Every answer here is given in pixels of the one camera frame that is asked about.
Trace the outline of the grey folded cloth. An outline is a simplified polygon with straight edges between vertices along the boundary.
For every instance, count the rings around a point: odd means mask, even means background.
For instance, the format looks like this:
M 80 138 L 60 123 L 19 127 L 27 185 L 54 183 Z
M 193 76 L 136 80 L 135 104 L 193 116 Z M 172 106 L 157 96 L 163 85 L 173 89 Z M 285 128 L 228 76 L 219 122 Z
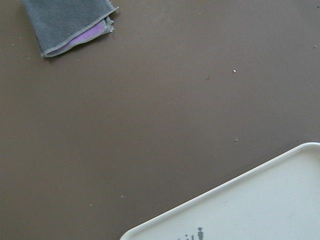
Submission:
M 40 55 L 51 58 L 114 30 L 110 0 L 24 0 Z

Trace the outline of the white rabbit tray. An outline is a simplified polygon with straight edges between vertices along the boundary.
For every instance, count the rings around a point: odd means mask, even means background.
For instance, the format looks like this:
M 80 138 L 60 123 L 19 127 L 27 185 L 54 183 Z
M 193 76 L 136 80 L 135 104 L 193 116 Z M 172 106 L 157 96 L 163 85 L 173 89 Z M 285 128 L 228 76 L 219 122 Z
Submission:
M 130 230 L 124 240 L 317 240 L 320 145 L 301 144 Z

